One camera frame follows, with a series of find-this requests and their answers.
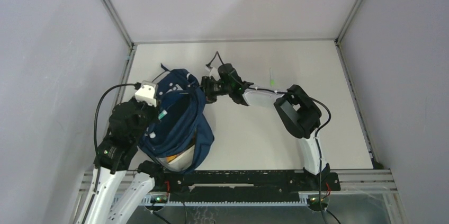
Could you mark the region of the white marker green cap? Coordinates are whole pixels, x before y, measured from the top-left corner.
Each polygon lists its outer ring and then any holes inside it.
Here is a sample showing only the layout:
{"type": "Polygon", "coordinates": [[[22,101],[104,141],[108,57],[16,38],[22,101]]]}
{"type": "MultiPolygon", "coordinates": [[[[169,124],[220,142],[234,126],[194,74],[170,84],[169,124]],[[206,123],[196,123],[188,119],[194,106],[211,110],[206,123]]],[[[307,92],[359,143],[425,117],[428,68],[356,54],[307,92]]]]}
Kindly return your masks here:
{"type": "Polygon", "coordinates": [[[272,68],[269,69],[269,73],[270,73],[270,86],[274,87],[275,86],[275,79],[274,79],[274,76],[273,76],[272,68]]]}

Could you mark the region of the navy blue student backpack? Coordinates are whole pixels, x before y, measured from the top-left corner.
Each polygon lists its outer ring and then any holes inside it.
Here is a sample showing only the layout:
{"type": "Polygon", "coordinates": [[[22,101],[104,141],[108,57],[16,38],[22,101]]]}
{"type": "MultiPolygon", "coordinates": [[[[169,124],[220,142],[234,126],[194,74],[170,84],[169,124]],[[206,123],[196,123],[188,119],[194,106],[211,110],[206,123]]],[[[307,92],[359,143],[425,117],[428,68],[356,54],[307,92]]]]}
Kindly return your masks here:
{"type": "Polygon", "coordinates": [[[186,69],[168,69],[157,76],[159,113],[168,113],[162,120],[151,124],[139,140],[139,148],[150,158],[161,163],[163,158],[194,147],[193,161],[178,173],[195,171],[206,159],[214,134],[203,114],[206,101],[197,78],[186,69]]]}

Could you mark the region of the teal white glue stick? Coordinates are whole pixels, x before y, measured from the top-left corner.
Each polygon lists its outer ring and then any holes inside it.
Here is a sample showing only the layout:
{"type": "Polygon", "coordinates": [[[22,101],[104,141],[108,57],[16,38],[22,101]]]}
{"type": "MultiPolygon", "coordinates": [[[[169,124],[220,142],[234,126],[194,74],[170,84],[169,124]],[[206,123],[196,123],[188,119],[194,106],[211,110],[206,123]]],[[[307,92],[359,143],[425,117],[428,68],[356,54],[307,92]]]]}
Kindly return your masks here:
{"type": "Polygon", "coordinates": [[[166,115],[167,115],[167,111],[166,110],[162,110],[160,113],[159,113],[159,115],[158,115],[158,119],[159,120],[162,120],[163,119],[163,117],[165,117],[166,115]]]}

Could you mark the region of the yellow Little Prince book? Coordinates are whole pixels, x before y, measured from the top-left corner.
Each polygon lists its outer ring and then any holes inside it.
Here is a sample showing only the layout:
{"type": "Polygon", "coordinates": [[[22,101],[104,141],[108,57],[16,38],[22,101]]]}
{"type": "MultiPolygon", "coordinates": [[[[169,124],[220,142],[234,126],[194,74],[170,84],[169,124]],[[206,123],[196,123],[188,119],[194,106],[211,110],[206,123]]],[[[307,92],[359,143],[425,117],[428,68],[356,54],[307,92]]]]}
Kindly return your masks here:
{"type": "Polygon", "coordinates": [[[170,167],[175,169],[184,169],[191,165],[193,161],[193,154],[194,147],[190,147],[177,155],[167,157],[166,162],[170,167]]]}

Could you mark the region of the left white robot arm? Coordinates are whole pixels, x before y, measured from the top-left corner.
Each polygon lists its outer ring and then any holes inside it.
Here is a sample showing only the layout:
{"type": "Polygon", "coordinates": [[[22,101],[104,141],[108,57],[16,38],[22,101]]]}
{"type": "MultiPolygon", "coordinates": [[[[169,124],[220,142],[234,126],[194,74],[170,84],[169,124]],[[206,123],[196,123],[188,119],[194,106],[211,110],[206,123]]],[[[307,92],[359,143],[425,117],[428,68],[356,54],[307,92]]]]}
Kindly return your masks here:
{"type": "Polygon", "coordinates": [[[76,223],[127,223],[144,196],[165,185],[160,165],[145,160],[117,202],[116,192],[137,153],[138,141],[158,121],[154,97],[133,97],[116,105],[103,141],[96,147],[92,181],[76,223]]]}

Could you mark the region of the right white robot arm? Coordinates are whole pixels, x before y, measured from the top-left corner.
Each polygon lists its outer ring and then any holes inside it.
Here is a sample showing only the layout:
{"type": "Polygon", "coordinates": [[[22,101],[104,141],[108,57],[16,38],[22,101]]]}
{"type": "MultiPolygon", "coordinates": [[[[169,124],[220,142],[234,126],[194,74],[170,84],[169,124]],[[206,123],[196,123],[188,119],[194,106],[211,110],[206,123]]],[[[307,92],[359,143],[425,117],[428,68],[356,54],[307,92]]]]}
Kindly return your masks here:
{"type": "Polygon", "coordinates": [[[285,91],[263,88],[243,81],[232,64],[214,68],[206,64],[207,76],[201,78],[201,90],[208,104],[217,101],[218,96],[229,96],[243,106],[274,108],[287,132],[298,139],[304,156],[306,183],[312,190],[320,190],[327,183],[330,165],[321,151],[319,132],[322,112],[320,102],[310,97],[299,85],[292,85],[285,91]]]}

